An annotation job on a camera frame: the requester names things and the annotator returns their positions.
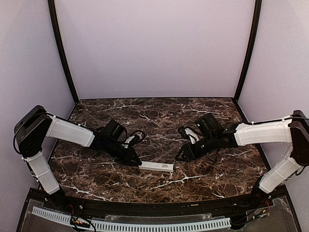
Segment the white remote control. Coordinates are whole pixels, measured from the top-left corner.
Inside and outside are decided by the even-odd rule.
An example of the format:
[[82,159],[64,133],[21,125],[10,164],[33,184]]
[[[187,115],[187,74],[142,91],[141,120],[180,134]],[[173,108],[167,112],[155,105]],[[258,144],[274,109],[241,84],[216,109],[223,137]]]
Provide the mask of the white remote control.
[[142,170],[148,170],[148,171],[159,171],[159,172],[173,172],[174,165],[173,164],[167,164],[167,163],[157,163],[157,162],[148,162],[143,161],[142,165],[139,166]]

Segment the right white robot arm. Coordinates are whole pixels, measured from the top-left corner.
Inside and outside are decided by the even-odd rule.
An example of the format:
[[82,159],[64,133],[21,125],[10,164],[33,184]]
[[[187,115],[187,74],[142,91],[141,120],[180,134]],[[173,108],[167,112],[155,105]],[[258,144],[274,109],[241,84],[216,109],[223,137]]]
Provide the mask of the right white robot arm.
[[191,127],[178,129],[190,142],[180,148],[176,161],[190,162],[213,150],[249,144],[282,142],[292,145],[275,167],[258,178],[251,191],[251,204],[265,201],[278,185],[309,165],[309,119],[300,110],[279,119],[231,123],[227,127],[208,113],[199,117],[195,125],[200,133]]

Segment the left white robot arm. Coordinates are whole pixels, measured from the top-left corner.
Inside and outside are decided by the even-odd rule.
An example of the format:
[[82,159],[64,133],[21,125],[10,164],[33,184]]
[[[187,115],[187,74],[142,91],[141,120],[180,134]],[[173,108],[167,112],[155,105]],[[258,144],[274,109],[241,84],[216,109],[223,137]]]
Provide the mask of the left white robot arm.
[[15,125],[13,146],[44,191],[52,195],[60,192],[61,187],[42,152],[45,138],[56,138],[104,151],[128,166],[140,166],[142,161],[133,146],[142,139],[131,134],[126,136],[125,141],[120,141],[123,132],[126,132],[125,127],[113,119],[106,126],[93,130],[55,116],[37,105]]

